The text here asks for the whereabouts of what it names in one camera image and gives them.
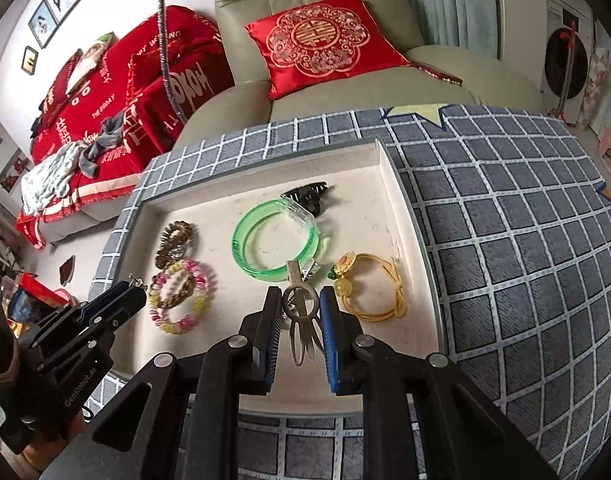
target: green bracelet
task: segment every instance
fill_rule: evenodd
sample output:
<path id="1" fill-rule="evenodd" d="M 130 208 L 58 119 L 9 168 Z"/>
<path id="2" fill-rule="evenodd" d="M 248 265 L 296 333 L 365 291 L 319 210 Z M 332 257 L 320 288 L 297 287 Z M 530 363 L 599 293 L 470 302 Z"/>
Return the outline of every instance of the green bracelet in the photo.
<path id="1" fill-rule="evenodd" d="M 234 256 L 236 264 L 241 267 L 244 272 L 263 282 L 282 282 L 288 277 L 288 269 L 285 265 L 276 267 L 275 269 L 255 269 L 246 261 L 244 256 L 246 252 L 246 243 L 252 232 L 255 231 L 262 222 L 278 213 L 287 214 L 290 218 L 297 221 L 308 230 L 307 242 L 295 258 L 301 266 L 303 266 L 307 258 L 314 256 L 314 253 L 316 253 L 319 247 L 319 227 L 317 227 L 314 217 L 309 211 L 302 208 L 293 200 L 283 197 L 277 198 L 250 209 L 244 217 L 241 218 L 234 230 L 232 236 L 232 255 Z"/>

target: washing machine door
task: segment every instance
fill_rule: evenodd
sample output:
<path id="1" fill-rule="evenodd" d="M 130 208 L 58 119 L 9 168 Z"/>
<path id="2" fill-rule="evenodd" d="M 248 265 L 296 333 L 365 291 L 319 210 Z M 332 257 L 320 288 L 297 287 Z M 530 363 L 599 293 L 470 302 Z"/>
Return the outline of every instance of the washing machine door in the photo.
<path id="1" fill-rule="evenodd" d="M 545 51 L 545 79 L 550 90 L 557 97 L 563 93 L 563 83 L 565 81 L 565 69 L 568 62 L 568 41 L 562 38 L 562 34 L 570 35 L 572 29 L 561 27 L 555 30 L 547 42 Z M 572 82 L 568 99 L 573 99 L 585 88 L 588 78 L 588 53 L 581 38 L 576 34 L 574 45 L 574 66 L 572 69 Z"/>

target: yellow hair tie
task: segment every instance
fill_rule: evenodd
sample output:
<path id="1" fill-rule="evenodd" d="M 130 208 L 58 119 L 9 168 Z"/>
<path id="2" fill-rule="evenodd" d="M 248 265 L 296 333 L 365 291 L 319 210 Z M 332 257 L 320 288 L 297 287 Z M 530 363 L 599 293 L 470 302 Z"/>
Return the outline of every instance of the yellow hair tie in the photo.
<path id="1" fill-rule="evenodd" d="M 394 292 L 394 307 L 390 310 L 386 312 L 379 312 L 378 314 L 367 314 L 365 312 L 355 310 L 349 303 L 348 298 L 352 293 L 352 282 L 346 278 L 345 274 L 349 272 L 354 264 L 361 258 L 364 258 L 365 260 L 372 260 L 381 265 L 383 270 L 393 280 L 394 285 L 396 285 L 396 290 Z M 334 264 L 332 269 L 330 269 L 328 278 L 335 280 L 334 290 L 336 291 L 337 296 L 341 298 L 341 302 L 343 303 L 345 310 L 347 310 L 350 314 L 354 314 L 359 319 L 369 322 L 385 321 L 393 316 L 403 317 L 408 312 L 408 306 L 406 305 L 405 298 L 403 296 L 403 283 L 401 282 L 401 276 L 399 275 L 399 271 L 394 263 L 394 258 L 392 259 L 392 262 L 387 262 L 374 254 L 355 254 L 352 252 L 345 253 L 341 259 Z"/>

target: white patterned cloth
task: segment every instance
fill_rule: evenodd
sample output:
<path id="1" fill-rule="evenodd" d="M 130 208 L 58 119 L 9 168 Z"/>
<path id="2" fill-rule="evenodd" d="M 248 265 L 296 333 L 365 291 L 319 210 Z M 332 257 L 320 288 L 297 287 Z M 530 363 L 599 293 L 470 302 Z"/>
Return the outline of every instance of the white patterned cloth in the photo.
<path id="1" fill-rule="evenodd" d="M 78 167 L 79 155 L 86 149 L 83 141 L 68 142 L 22 176 L 23 212 L 38 216 L 53 197 L 70 192 L 70 178 Z"/>

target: pink and yellow beaded bracelet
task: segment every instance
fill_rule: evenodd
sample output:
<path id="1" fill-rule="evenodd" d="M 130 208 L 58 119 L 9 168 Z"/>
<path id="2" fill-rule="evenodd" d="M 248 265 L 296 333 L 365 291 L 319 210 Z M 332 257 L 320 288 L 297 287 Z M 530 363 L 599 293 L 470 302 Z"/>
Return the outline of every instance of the pink and yellow beaded bracelet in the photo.
<path id="1" fill-rule="evenodd" d="M 169 308 L 161 308 L 161 294 L 168 280 L 182 271 L 187 272 L 194 279 L 195 297 L 191 312 L 178 321 L 172 321 L 170 320 Z M 154 324 L 167 333 L 185 334 L 196 326 L 201 310 L 208 303 L 208 279 L 201 266 L 194 260 L 187 258 L 178 260 L 153 278 L 148 300 L 151 307 L 150 317 Z"/>

